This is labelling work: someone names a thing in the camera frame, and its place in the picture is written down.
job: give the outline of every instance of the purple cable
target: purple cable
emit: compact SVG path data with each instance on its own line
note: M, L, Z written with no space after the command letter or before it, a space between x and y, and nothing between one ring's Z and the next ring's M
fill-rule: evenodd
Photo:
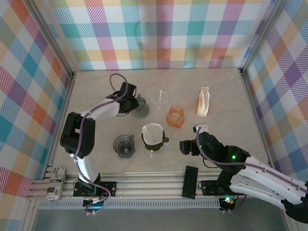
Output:
M253 165L253 164L250 164L250 163L241 163L241 162L235 162L235 163L223 163L223 162L218 162L218 161L215 161L215 160L212 160L211 158L209 158L202 150L201 148L201 145L200 145L200 140L199 140L199 132L200 132L200 129L201 127L198 128L197 130L197 137L196 137L196 140L197 140L197 145L198 145L198 149L201 153L201 155L207 159L208 161L212 162L213 164L215 165L225 165L225 166L234 166L234 165L244 165L244 166L248 166L248 167L254 167L254 168L257 168L257 169L260 169L262 171L266 171L268 173L270 173L271 175L273 175L274 177L277 177L278 179L284 181L285 183L288 183L290 185L292 185L293 187L296 187L298 188L300 191L304 192L304 193L308 193L308 191L306 189L303 189L302 187L300 187L299 185L296 185L294 184L292 181L290 180L287 180L281 176L279 176L278 174L274 173L274 172L271 172L269 170L267 170L266 168L263 168L263 167L260 167L258 165Z
M98 184L95 184L95 183L91 182L88 178L86 178L86 177L83 175L83 173L82 173L81 170L80 170L79 164L78 164L77 155L78 155L78 153L80 152L80 147L81 147L81 144L82 144L82 130L83 130L83 123L84 123L85 119L86 119L91 113L93 113L95 110L97 110L98 108L101 108L101 107L103 107L103 106L105 106L105 105L107 105L107 104L111 104L111 103L114 103L114 102L116 102L116 101L122 99L122 98L126 95L126 93L127 93L127 91L128 91L128 82L127 82L126 78L125 78L123 75L119 74L119 73L113 73L113 74L110 75L110 77L109 77L109 82L110 82L110 85L111 85L112 89L115 90L114 86L112 85L111 78L112 78L112 76L115 76L115 75L121 76L121 77L124 79L125 83L126 83L126 88L125 88L125 91L124 91L123 95L121 95L119 98L117 98L117 99L115 99L115 100L112 100L112 101L109 101L109 102L106 102L106 103L101 103L101 104L99 104L99 105L93 107L91 110L89 110L89 112L87 112L87 113L83 116L83 118L82 118L82 120L81 120L81 123L80 123L78 147L77 147L77 150L76 150L76 152L75 152L75 154L74 154L74 156L73 156L74 163L75 163L75 165L77 166L78 172L79 172L79 174L83 177L83 179L85 179L89 184L92 184L92 185L94 185L94 186L96 186L96 187L99 187L99 188L105 190L105 191L108 193L108 201L107 201L107 202L103 205L103 207L101 207L99 210L97 210L96 212L91 213L91 214L94 214L94 215L95 215L96 213L100 212L103 208L105 208L105 207L108 205L108 203L109 203L109 201L110 201L110 198L111 198L111 193L110 193L110 191L109 191L107 188L105 188L105 187L103 187L103 186L101 186L101 185L98 185Z

